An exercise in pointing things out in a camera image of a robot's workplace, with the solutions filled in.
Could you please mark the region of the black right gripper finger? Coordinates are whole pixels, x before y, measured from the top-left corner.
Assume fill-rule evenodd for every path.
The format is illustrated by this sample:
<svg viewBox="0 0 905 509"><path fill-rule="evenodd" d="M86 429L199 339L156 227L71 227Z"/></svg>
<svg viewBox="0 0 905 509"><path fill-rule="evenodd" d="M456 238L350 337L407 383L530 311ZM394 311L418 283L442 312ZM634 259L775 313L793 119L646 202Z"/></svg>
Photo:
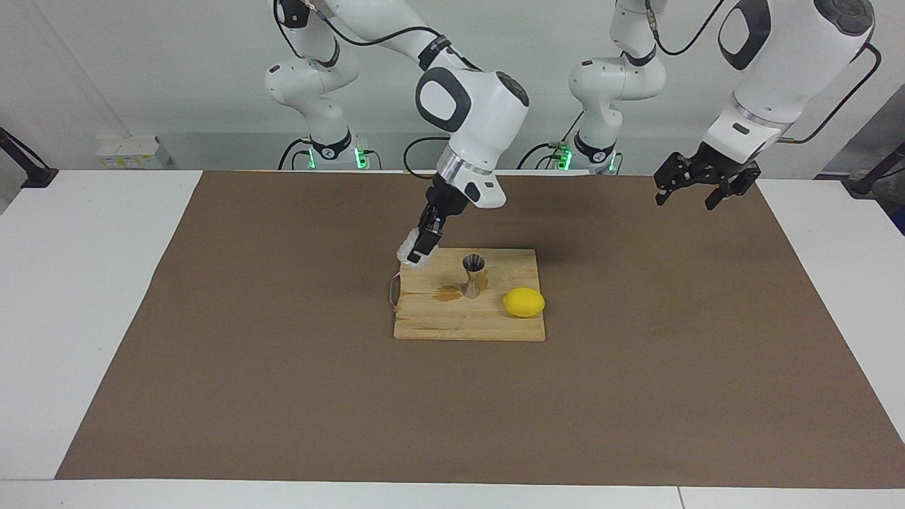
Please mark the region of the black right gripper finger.
<svg viewBox="0 0 905 509"><path fill-rule="evenodd" d="M443 223L417 226L409 235L409 265L420 267L428 261L443 236Z"/></svg>

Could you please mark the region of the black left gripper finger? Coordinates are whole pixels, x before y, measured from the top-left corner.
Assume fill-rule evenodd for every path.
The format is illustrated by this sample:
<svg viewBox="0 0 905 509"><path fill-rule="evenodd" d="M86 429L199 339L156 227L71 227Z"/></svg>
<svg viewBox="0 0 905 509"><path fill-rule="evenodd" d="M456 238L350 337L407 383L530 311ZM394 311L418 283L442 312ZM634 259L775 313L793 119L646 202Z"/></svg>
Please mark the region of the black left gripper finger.
<svg viewBox="0 0 905 509"><path fill-rule="evenodd" d="M657 206L665 202L675 191L697 185L702 175L702 163L695 158L686 158L682 154L672 153L654 173L654 184L658 194L654 197Z"/></svg>
<svg viewBox="0 0 905 509"><path fill-rule="evenodd" d="M721 178L718 186L705 199L706 209L708 211L714 210L719 203L724 199L728 199L728 197L743 196L753 186L760 174L761 170L759 168L745 168L731 178Z"/></svg>

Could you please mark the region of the clear glass cup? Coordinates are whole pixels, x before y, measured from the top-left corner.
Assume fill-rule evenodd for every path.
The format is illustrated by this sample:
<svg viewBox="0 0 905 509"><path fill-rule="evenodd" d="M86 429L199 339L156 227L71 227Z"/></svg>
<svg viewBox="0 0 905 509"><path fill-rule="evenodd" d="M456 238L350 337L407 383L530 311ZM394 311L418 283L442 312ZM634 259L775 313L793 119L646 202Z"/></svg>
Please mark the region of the clear glass cup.
<svg viewBox="0 0 905 509"><path fill-rule="evenodd" d="M432 247L427 252L417 251L416 241L419 238L419 234L420 230L418 228L412 228L407 238L404 239L402 244L397 249L397 260L400 262L401 267L419 269L423 267L432 257L434 247ZM414 262L409 260L409 256L412 254L416 255L416 261Z"/></svg>

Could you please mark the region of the steel double jigger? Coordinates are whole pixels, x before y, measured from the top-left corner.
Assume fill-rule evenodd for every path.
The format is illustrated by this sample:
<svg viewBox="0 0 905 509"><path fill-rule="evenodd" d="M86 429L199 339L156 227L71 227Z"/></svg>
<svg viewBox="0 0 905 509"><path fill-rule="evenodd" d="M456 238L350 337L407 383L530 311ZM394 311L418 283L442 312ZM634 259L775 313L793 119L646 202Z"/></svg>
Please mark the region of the steel double jigger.
<svg viewBox="0 0 905 509"><path fill-rule="evenodd" d="M462 295L469 299L475 299L488 289L486 274L486 261L476 252L466 255L462 260L462 266L467 275L467 280L462 289Z"/></svg>

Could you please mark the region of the yellow lemon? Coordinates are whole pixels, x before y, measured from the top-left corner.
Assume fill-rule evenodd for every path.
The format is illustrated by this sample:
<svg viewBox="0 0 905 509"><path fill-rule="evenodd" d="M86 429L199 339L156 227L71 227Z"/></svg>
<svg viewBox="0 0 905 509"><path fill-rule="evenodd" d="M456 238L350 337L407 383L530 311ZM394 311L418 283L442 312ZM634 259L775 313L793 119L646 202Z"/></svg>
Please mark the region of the yellow lemon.
<svg viewBox="0 0 905 509"><path fill-rule="evenodd" d="M530 287L510 289L502 297L502 305L506 312L518 318L531 318L540 315L546 308L546 300L542 293Z"/></svg>

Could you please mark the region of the black clamp stand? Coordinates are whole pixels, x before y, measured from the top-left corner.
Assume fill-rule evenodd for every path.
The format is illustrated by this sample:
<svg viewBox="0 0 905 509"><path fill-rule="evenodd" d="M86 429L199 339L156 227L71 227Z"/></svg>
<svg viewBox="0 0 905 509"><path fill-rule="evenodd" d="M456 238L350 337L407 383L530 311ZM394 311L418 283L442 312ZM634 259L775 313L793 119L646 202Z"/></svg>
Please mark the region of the black clamp stand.
<svg viewBox="0 0 905 509"><path fill-rule="evenodd" d="M3 126L0 126L0 149L25 171L26 180L22 188L46 188L59 174L58 168L48 165L29 145Z"/></svg>
<svg viewBox="0 0 905 509"><path fill-rule="evenodd" d="M905 171L905 141L892 149L872 170L856 180L848 180L848 189L854 196L866 196L880 180L894 177Z"/></svg>

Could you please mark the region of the dark grey panel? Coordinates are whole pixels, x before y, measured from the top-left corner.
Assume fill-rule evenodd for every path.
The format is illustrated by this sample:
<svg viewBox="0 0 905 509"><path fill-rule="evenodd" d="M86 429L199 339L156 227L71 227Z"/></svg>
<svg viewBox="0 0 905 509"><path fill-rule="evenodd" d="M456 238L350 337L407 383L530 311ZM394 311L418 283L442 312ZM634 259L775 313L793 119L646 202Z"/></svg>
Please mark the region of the dark grey panel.
<svg viewBox="0 0 905 509"><path fill-rule="evenodd" d="M815 180L861 178L905 142L905 84L830 160Z"/></svg>

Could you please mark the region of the brown paper table mat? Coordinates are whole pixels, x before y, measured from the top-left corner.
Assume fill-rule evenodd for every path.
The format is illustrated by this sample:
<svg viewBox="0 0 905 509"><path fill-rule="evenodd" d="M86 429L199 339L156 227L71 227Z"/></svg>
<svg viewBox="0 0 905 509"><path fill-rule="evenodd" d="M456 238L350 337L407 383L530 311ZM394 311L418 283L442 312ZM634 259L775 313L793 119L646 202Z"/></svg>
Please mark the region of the brown paper table mat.
<svg viewBox="0 0 905 509"><path fill-rule="evenodd" d="M756 188L504 177L546 341L398 341L426 184L207 172L56 476L905 488L905 442Z"/></svg>

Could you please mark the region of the white box yellow label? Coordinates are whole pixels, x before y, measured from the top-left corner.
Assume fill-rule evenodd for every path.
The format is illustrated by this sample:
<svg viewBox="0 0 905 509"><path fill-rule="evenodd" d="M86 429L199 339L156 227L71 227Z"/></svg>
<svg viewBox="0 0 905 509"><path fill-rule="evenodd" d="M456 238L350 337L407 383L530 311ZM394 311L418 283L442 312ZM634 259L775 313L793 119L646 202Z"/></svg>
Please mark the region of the white box yellow label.
<svg viewBox="0 0 905 509"><path fill-rule="evenodd" d="M134 155L135 143L131 141L99 141L95 152L97 159L109 170L126 170L138 168Z"/></svg>
<svg viewBox="0 0 905 509"><path fill-rule="evenodd" d="M133 136L132 161L140 170L165 170L173 164L171 155L158 136Z"/></svg>

